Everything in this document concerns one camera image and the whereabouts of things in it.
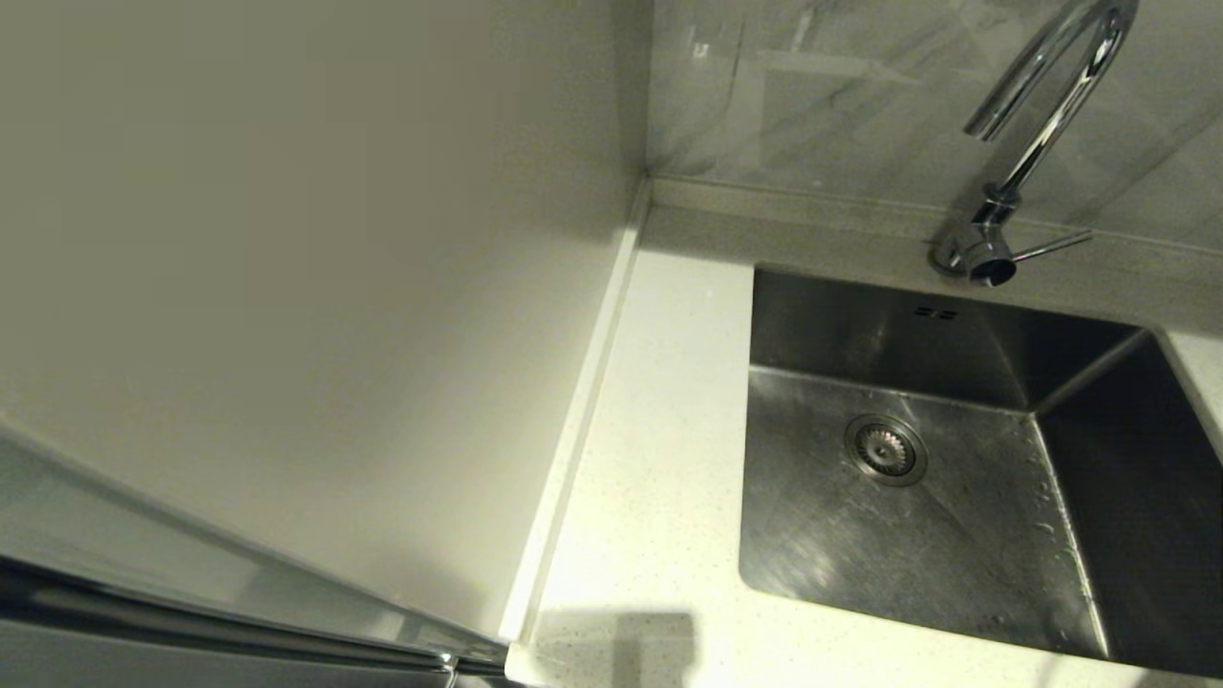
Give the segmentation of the white countertop trim strip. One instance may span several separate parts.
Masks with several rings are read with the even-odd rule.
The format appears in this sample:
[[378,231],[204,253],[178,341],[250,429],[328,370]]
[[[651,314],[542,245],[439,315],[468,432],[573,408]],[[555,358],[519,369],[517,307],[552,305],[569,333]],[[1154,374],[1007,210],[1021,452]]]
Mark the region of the white countertop trim strip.
[[525,643],[533,633],[541,600],[545,595],[547,576],[552,567],[556,545],[563,536],[567,518],[569,496],[578,474],[589,423],[594,417],[598,397],[607,374],[607,364],[623,310],[625,292],[634,273],[638,252],[638,232],[645,229],[654,204],[654,180],[648,175],[638,178],[634,189],[629,215],[624,226],[616,230],[614,262],[607,279],[585,360],[569,397],[567,414],[563,433],[547,473],[545,488],[539,497],[530,536],[520,558],[510,596],[501,617],[499,635],[511,643]]

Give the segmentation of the round metal drain strainer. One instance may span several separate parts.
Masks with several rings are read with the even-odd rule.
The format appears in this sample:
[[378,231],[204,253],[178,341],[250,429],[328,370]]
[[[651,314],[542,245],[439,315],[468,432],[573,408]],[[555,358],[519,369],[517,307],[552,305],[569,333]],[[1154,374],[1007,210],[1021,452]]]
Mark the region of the round metal drain strainer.
[[914,486],[929,470],[929,447],[907,422],[859,415],[844,430],[845,456],[865,477],[884,486]]

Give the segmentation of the chrome gooseneck faucet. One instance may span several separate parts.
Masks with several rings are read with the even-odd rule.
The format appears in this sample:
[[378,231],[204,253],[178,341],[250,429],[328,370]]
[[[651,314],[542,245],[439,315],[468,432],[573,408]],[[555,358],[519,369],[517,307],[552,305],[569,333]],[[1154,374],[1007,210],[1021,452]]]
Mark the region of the chrome gooseneck faucet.
[[1004,178],[983,185],[974,218],[936,240],[929,251],[932,269],[986,288],[1015,277],[1022,262],[1013,260],[1018,251],[1005,240],[1004,229],[1022,204],[1022,188],[1104,79],[1132,32],[1140,6],[1141,0],[1065,0],[1013,57],[963,127],[975,141],[993,142],[1003,134],[1057,62],[1080,39],[1087,40],[1062,95]]

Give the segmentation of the stainless steel sink basin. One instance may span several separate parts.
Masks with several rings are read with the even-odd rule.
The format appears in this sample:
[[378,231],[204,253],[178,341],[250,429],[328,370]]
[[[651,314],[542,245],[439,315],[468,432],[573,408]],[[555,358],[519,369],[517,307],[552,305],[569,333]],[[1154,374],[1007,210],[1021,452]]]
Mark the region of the stainless steel sink basin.
[[[757,266],[748,343],[755,591],[1223,682],[1223,431],[1163,336]],[[867,414],[922,481],[852,466]]]

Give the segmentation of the shiny steel appliance edge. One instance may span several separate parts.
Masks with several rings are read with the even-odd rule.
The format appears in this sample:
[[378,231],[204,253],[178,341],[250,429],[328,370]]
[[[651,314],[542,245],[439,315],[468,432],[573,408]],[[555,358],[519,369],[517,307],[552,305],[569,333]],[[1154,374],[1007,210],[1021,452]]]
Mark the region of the shiny steel appliance edge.
[[523,688],[506,659],[0,428],[0,688]]

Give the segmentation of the thin chrome faucet lever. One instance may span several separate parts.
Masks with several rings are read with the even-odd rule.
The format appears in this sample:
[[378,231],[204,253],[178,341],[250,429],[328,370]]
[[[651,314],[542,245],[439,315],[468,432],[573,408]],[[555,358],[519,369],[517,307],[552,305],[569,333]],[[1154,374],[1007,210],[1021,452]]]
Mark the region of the thin chrome faucet lever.
[[1095,238],[1093,230],[1084,230],[1080,232],[1062,236],[1058,240],[1044,241],[1043,244],[1037,244],[1036,247],[1029,247],[1029,249],[1018,251],[1013,254],[1014,262],[1027,262],[1035,260],[1037,257],[1049,254],[1055,251],[1066,249],[1070,247],[1077,247],[1077,244],[1087,243]]

